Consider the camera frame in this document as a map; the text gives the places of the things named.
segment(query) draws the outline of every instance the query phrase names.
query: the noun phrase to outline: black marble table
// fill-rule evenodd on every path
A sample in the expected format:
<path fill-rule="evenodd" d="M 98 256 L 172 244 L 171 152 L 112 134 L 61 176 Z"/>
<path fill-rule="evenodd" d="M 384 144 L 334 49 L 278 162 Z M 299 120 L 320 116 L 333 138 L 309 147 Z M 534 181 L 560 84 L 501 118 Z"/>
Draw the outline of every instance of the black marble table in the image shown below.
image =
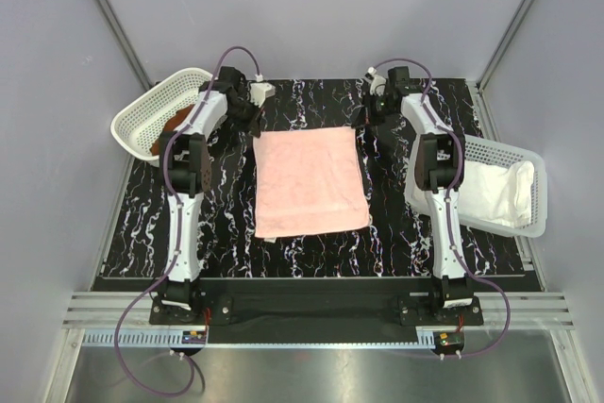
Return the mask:
<path fill-rule="evenodd" d="M 263 130 L 350 125 L 361 80 L 279 80 Z M 463 79 L 436 79 L 430 102 L 448 124 L 481 136 Z M 405 174 L 415 133 L 402 117 L 360 129 L 357 149 L 371 225 L 356 231 L 267 243 L 254 237 L 256 164 L 251 138 L 229 123 L 210 136 L 212 191 L 199 218 L 202 277 L 425 276 L 432 240 L 427 216 L 405 203 Z M 166 262 L 169 216 L 155 169 L 136 160 L 100 277 L 157 277 Z M 469 267 L 483 275 L 523 275 L 515 240 L 461 228 Z"/>

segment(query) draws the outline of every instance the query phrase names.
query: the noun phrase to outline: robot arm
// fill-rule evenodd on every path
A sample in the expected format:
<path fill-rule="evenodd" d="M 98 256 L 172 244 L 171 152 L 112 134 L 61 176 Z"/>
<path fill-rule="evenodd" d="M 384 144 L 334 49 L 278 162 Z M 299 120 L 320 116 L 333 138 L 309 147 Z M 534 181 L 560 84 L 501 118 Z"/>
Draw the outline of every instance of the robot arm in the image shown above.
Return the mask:
<path fill-rule="evenodd" d="M 168 160 L 168 175 L 178 197 L 168 193 L 170 209 L 170 242 L 166 269 L 172 268 L 167 281 L 159 287 L 160 302 L 177 306 L 187 311 L 199 313 L 201 300 L 195 290 L 199 277 L 197 258 L 197 225 L 203 201 L 203 192 L 210 190 L 211 169 L 207 140 L 210 133 L 228 117 L 255 136 L 260 135 L 258 120 L 261 106 L 267 97 L 275 94 L 275 87 L 264 81 L 250 85 L 250 101 L 243 101 L 240 95 L 247 90 L 243 75 L 230 67 L 221 68 L 213 89 L 205 100 L 208 83 L 200 87 L 196 106 L 175 131 L 159 136 L 161 163 Z M 188 126 L 175 141 L 172 149 L 167 143 L 181 129 Z M 176 156 L 185 152 L 180 160 Z M 162 166 L 159 180 L 165 184 Z"/>
<path fill-rule="evenodd" d="M 447 126 L 426 97 L 422 101 L 421 88 L 411 84 L 407 67 L 393 68 L 388 78 L 379 76 L 370 68 L 367 77 L 371 87 L 363 96 L 363 109 L 355 127 L 382 123 L 387 115 L 402 113 L 415 130 L 419 141 L 414 168 L 407 172 L 407 182 L 415 179 L 424 191 L 430 211 L 434 241 L 432 269 L 434 300 L 439 309 L 469 306 L 473 293 L 470 278 L 465 274 L 454 253 L 461 250 L 460 221 L 458 216 L 459 187 L 463 181 L 463 134 Z M 461 143 L 461 156 L 450 133 Z M 461 167 L 456 187 L 448 188 Z"/>

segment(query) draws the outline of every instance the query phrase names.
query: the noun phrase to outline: white cloth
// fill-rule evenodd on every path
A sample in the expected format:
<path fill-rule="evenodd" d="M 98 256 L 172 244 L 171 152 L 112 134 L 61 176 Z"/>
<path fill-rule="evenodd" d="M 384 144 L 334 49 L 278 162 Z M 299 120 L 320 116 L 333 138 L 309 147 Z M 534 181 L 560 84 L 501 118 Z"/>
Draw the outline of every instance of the white cloth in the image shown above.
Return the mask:
<path fill-rule="evenodd" d="M 467 160 L 460 187 L 460 216 L 475 217 L 506 227 L 530 224 L 531 196 L 535 168 L 532 162 L 516 162 L 509 169 Z M 423 212 L 428 202 L 413 181 L 413 198 Z"/>

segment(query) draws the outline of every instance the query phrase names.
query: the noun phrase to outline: plastic basket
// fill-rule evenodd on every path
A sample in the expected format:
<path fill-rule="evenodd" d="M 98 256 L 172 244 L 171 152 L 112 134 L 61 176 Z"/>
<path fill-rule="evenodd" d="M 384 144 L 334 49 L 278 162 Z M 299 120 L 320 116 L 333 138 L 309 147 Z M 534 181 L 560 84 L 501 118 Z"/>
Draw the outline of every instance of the plastic basket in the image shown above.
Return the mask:
<path fill-rule="evenodd" d="M 416 140 L 411 150 L 411 158 L 407 171 L 408 180 L 410 177 L 414 177 L 412 169 L 415 168 L 418 144 L 419 141 Z M 501 236 L 527 236 L 529 238 L 536 238 L 543 235 L 545 221 L 547 220 L 547 173 L 545 172 L 544 160 L 538 154 L 504 143 L 487 141 L 480 137 L 465 136 L 465 158 L 466 160 L 498 165 L 505 168 L 510 168 L 521 160 L 529 160 L 535 167 L 535 173 L 532 186 L 530 187 L 531 214 L 529 224 L 521 227 L 506 227 L 461 214 L 460 224 Z M 428 214 L 425 207 L 419 205 L 418 201 L 413 197 L 413 184 L 405 184 L 405 199 L 416 212 Z"/>
<path fill-rule="evenodd" d="M 151 145 L 178 110 L 197 100 L 199 86 L 210 79 L 211 73 L 199 68 L 174 73 L 118 113 L 111 134 L 132 156 L 157 167 L 159 156 L 151 155 Z"/>

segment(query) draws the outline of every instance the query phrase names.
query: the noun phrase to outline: floor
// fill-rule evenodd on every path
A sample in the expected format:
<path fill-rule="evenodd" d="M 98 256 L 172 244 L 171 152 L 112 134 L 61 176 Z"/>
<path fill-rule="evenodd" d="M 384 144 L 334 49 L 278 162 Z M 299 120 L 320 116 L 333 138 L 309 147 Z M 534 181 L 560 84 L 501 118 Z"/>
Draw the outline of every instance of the floor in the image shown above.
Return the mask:
<path fill-rule="evenodd" d="M 492 340 L 491 332 L 468 332 L 467 350 Z M 166 351 L 123 349 L 145 384 L 175 392 L 188 367 Z M 149 361 L 158 354 L 164 356 Z M 465 402 L 565 403 L 570 397 L 547 332 L 512 331 L 487 355 L 440 362 L 427 351 L 206 349 L 193 356 L 206 382 L 195 377 L 177 401 L 194 402 Z M 155 402 L 127 381 L 112 348 L 82 348 L 68 402 Z"/>
<path fill-rule="evenodd" d="M 347 126 L 362 81 L 280 80 L 263 130 Z M 430 102 L 448 124 L 481 136 L 463 79 L 436 79 Z M 254 237 L 256 166 L 251 138 L 225 123 L 210 137 L 212 191 L 199 219 L 201 277 L 409 277 L 429 274 L 430 222 L 405 203 L 404 178 L 415 134 L 402 117 L 360 129 L 357 149 L 371 225 L 356 231 L 267 243 Z M 155 169 L 135 161 L 99 277 L 157 277 L 166 261 L 168 216 Z M 461 228 L 466 261 L 478 274 L 521 276 L 513 238 Z"/>

